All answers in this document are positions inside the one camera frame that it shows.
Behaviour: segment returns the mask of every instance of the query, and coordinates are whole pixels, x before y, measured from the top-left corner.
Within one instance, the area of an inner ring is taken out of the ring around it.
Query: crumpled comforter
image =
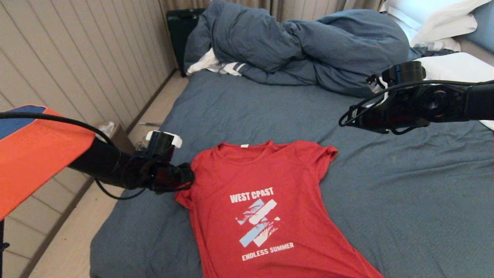
[[[264,9],[213,0],[189,36],[185,68],[211,48],[221,63],[245,63],[239,72],[259,83],[366,97],[366,77],[407,61],[409,44],[393,20],[372,10],[279,23]]]

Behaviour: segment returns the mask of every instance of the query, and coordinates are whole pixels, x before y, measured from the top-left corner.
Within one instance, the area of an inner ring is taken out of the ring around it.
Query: white pillow
[[[381,11],[398,17],[415,30],[454,21],[490,0],[387,0]]]
[[[471,14],[464,15],[452,22],[436,26],[429,32],[426,32],[424,29],[417,31],[399,18],[389,13],[386,13],[386,15],[401,27],[405,35],[407,35],[410,46],[414,46],[421,42],[433,42],[444,38],[468,34],[477,29],[477,21]]]
[[[462,82],[494,80],[494,67],[464,52],[444,56],[424,57],[416,61],[420,61],[425,68],[426,80]],[[494,130],[494,121],[480,122]]]

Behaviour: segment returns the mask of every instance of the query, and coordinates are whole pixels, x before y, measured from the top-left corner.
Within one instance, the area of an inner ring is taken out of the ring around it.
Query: wood panel wall
[[[0,0],[0,111],[44,105],[127,128],[174,69],[158,0]],[[4,278],[20,276],[86,181],[66,168],[6,218]]]

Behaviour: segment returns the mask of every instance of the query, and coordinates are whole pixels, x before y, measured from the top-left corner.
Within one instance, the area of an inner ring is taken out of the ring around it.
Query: water bottle
[[[446,44],[444,42],[421,42],[419,44],[415,44],[414,47],[424,48],[428,51],[440,51],[443,50]]]

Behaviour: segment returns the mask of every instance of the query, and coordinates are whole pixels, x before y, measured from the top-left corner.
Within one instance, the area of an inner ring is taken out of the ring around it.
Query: floor
[[[187,78],[181,78],[180,73],[175,72],[141,117],[140,122],[162,123],[187,83]],[[135,144],[154,129],[157,127],[137,124],[130,132],[129,138]],[[122,192],[119,187],[108,186],[107,189],[115,195],[120,195]],[[96,184],[92,184],[29,277],[88,278],[89,245],[96,232],[110,215],[115,203],[116,200],[107,197]]]

